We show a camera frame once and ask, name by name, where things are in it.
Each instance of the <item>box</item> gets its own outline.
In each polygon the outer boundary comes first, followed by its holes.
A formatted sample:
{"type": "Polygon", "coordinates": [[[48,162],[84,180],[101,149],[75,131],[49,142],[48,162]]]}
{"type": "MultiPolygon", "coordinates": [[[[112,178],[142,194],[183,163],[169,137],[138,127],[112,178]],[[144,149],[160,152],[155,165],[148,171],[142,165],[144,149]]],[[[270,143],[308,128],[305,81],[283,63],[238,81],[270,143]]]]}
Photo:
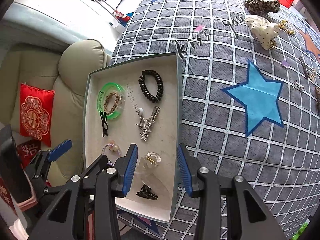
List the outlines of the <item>box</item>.
{"type": "MultiPolygon", "coordinates": [[[[177,195],[178,166],[176,162],[177,146],[180,138],[181,122],[181,72],[180,59],[177,54],[156,54],[114,64],[89,74],[84,103],[83,147],[84,164],[88,167],[100,154],[102,148],[114,140],[125,155],[129,145],[138,146],[138,161],[148,152],[158,153],[161,163],[155,176],[168,190],[166,196],[158,200],[138,197],[136,193],[143,186],[141,179],[134,175],[130,192],[127,196],[116,198],[116,206],[130,213],[168,223],[173,215],[177,195]],[[164,95],[159,103],[150,102],[142,93],[138,82],[141,72],[152,69],[158,72],[164,83],[164,95]],[[125,90],[125,103],[122,114],[108,120],[108,136],[102,136],[100,114],[97,110],[97,97],[100,89],[108,82],[121,85],[125,90]],[[149,133],[147,141],[140,138],[138,108],[143,108],[144,117],[148,119],[153,107],[160,107],[160,113],[149,133]]],[[[146,86],[151,94],[156,95],[157,85],[152,76],[146,76],[146,86]]],[[[118,156],[105,150],[108,158],[114,163],[118,156]]]]}

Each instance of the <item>beige leather sofa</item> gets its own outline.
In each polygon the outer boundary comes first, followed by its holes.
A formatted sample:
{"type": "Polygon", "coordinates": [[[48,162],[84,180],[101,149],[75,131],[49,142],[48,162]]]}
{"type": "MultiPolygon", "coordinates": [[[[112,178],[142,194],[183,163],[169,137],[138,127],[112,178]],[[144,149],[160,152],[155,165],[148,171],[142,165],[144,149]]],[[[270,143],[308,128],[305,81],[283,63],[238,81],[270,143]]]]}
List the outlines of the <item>beige leather sofa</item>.
{"type": "MultiPolygon", "coordinates": [[[[20,132],[20,83],[55,90],[51,143],[65,139],[71,150],[51,164],[48,180],[63,185],[83,168],[82,121],[88,74],[108,65],[110,56],[95,40],[79,41],[61,55],[48,49],[17,44],[7,52],[0,67],[0,122],[20,132]]],[[[47,147],[42,143],[42,150],[47,147]]]]}

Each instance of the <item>red pillow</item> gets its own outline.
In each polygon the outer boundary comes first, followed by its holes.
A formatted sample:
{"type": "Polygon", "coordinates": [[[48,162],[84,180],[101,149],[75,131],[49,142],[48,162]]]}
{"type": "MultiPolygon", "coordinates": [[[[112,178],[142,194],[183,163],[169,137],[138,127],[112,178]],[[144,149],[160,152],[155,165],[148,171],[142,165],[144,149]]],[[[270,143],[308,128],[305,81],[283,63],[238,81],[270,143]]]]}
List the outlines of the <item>red pillow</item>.
{"type": "Polygon", "coordinates": [[[50,126],[54,90],[20,85],[20,134],[51,147],[50,126]]]}

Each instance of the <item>metal bolt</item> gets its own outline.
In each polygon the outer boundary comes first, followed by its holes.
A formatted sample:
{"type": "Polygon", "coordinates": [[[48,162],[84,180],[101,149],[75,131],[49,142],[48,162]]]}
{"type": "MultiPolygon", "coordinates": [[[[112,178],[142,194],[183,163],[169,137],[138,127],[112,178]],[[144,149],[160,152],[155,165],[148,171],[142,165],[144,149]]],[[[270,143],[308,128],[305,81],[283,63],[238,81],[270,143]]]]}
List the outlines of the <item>metal bolt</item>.
{"type": "Polygon", "coordinates": [[[201,173],[208,173],[208,172],[209,172],[209,169],[206,168],[206,167],[201,167],[201,168],[199,169],[199,171],[200,171],[201,173]]]}
{"type": "Polygon", "coordinates": [[[80,179],[79,175],[74,175],[74,176],[72,176],[71,181],[77,182],[79,179],[80,179]]]}
{"type": "Polygon", "coordinates": [[[237,175],[237,176],[235,176],[235,180],[236,180],[237,182],[242,182],[242,181],[243,181],[243,177],[240,176],[240,175],[237,175]]]}
{"type": "Polygon", "coordinates": [[[116,172],[116,169],[115,168],[109,168],[107,169],[107,173],[109,174],[114,174],[116,172]]]}

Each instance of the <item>checkered bedsheet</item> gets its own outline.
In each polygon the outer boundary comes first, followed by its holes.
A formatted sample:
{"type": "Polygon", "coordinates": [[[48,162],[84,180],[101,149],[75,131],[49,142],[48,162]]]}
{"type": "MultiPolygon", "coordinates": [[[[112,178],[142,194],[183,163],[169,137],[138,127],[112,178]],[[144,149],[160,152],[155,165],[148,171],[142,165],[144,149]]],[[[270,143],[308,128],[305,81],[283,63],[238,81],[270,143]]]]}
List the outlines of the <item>checkered bedsheet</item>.
{"type": "MultiPolygon", "coordinates": [[[[303,74],[299,56],[309,70],[319,63],[306,52],[305,41],[280,32],[273,50],[264,50],[241,17],[248,15],[244,0],[142,0],[118,41],[111,64],[154,53],[186,53],[183,63],[182,142],[190,155],[216,173],[232,177],[242,174],[254,187],[291,237],[308,218],[319,200],[320,125],[314,84],[303,74]],[[226,26],[237,19],[238,24],[226,26]],[[198,37],[194,28],[204,25],[198,37]],[[268,121],[245,137],[245,109],[221,89],[244,82],[247,59],[263,76],[284,82],[278,100],[284,128],[268,121]],[[290,67],[284,68],[286,60],[290,67]],[[298,81],[300,92],[293,87],[298,81]]],[[[319,48],[319,36],[299,15],[282,7],[265,15],[270,22],[289,20],[307,30],[319,48]]],[[[191,240],[195,232],[198,199],[191,199],[180,184],[177,204],[169,224],[158,223],[159,235],[129,214],[119,219],[137,230],[159,239],[191,240]]],[[[221,198],[221,239],[227,239],[226,200],[221,198]]]]}

